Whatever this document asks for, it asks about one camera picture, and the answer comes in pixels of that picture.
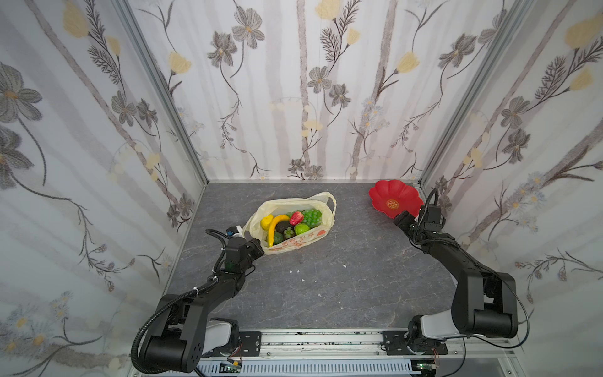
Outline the pale yellow printed plastic bag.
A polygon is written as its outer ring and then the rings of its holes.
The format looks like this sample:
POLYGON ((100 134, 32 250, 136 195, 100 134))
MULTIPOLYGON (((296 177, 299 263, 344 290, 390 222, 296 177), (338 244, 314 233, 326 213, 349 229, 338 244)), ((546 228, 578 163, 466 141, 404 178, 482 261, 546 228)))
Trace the pale yellow printed plastic bag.
POLYGON ((329 192, 310 198, 264 202, 241 234, 260 240, 265 254, 294 251, 325 238, 334 225, 337 201, 329 192))

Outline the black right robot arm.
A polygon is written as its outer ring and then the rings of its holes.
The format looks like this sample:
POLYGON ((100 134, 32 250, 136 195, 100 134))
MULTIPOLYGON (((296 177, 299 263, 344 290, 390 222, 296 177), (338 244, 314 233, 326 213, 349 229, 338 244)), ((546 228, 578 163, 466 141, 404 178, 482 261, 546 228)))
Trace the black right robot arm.
POLYGON ((413 317, 408 342, 442 342, 470 336, 511 339, 517 335, 515 280, 477 261, 444 232, 445 219, 438 206, 425 204, 418 216, 405 211, 394 218, 394 224, 413 246, 436 259, 456 281, 450 309, 413 317))

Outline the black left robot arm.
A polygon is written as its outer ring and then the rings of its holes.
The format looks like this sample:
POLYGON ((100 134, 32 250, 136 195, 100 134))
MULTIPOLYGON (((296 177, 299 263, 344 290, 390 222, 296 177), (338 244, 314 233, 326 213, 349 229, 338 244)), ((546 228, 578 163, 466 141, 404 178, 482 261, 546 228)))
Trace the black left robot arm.
POLYGON ((190 373, 203 355, 236 345, 235 320, 211 319, 210 314, 242 290, 247 271, 264 255, 260 240, 226 238, 210 231, 221 241, 221 254, 206 284, 180 295, 164 295, 154 314, 136 334, 131 361, 138 372, 190 373))

